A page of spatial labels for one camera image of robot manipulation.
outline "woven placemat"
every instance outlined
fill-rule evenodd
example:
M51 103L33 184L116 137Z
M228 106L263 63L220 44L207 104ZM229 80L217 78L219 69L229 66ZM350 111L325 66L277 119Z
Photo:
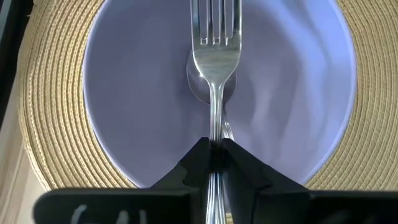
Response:
M100 148L82 90L85 45L103 0L35 1L19 52L19 117L42 185L134 187ZM398 1L341 0L358 92L338 149L311 189L392 190L398 183Z

